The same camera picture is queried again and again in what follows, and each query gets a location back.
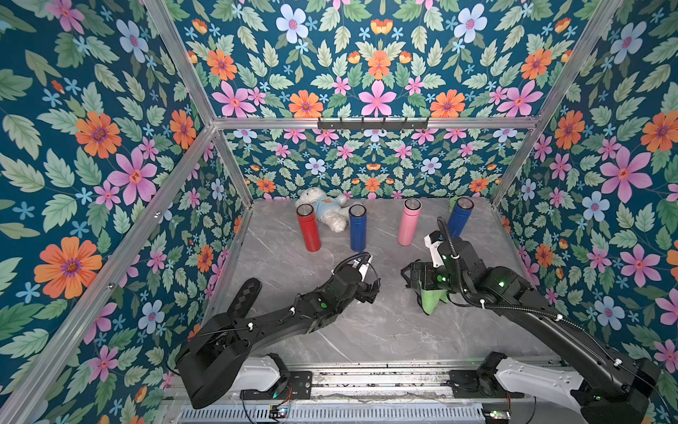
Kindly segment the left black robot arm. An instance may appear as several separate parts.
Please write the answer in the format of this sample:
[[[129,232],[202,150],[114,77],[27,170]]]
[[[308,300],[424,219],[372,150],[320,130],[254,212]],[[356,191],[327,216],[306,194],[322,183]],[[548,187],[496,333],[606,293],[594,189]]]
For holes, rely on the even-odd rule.
[[[369,253],[350,256],[337,264],[324,284],[298,294],[289,307],[254,317],[247,314],[261,291],[261,281],[245,281],[230,309],[210,318],[176,358],[192,407],[211,406],[235,389],[238,373],[253,351],[321,330],[356,300],[374,303],[381,280],[365,281],[373,268]]]

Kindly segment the pink thermos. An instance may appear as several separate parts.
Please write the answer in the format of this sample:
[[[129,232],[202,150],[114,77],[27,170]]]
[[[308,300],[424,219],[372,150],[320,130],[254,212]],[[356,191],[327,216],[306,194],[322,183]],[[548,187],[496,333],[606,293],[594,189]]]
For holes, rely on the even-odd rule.
[[[419,199],[411,198],[404,201],[404,209],[397,236],[397,242],[401,246],[407,247],[413,242],[421,210],[422,204]]]

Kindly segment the green microfiber cloth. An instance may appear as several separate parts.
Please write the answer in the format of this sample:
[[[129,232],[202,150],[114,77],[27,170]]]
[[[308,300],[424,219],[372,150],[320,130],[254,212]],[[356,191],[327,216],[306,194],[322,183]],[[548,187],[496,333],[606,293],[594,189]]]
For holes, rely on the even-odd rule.
[[[426,290],[425,286],[420,282],[416,282],[413,285],[413,289],[417,295],[418,305],[427,316],[430,316],[436,310],[440,302],[448,303],[448,290]]]

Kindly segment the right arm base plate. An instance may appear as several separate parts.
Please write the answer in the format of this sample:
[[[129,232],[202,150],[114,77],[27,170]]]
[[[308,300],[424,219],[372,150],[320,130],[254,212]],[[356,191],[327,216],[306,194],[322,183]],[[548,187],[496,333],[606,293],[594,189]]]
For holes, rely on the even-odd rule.
[[[478,377],[476,370],[452,370],[447,385],[456,399],[523,399],[524,394],[508,392],[499,383]]]

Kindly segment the dark blue thermos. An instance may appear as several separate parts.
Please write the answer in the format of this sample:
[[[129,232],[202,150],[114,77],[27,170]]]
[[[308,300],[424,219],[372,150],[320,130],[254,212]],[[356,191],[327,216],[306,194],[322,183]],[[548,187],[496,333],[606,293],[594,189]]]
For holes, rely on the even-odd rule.
[[[367,209],[362,204],[353,204],[349,208],[351,249],[363,252],[367,247]]]

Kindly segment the red thermos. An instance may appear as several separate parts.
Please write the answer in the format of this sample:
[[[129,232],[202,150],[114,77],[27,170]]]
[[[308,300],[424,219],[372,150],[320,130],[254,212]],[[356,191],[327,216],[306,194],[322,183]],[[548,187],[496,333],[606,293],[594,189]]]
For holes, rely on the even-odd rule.
[[[321,249],[321,238],[315,216],[314,207],[311,204],[300,204],[296,209],[300,231],[309,252],[317,252]]]

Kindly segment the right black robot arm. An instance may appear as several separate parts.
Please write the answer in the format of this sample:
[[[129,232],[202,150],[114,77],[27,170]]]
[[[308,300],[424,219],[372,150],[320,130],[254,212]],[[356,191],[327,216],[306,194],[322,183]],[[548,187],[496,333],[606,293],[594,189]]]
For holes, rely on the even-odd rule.
[[[640,423],[658,391],[660,368],[647,358],[634,360],[603,344],[582,326],[549,306],[528,281],[504,267],[487,267],[470,242],[454,238],[439,218],[425,238],[432,260],[401,270],[426,314],[441,300],[463,298],[461,307],[489,310],[527,330],[571,369],[557,371],[487,355],[476,370],[473,392],[489,397],[522,393],[566,407],[588,423]]]

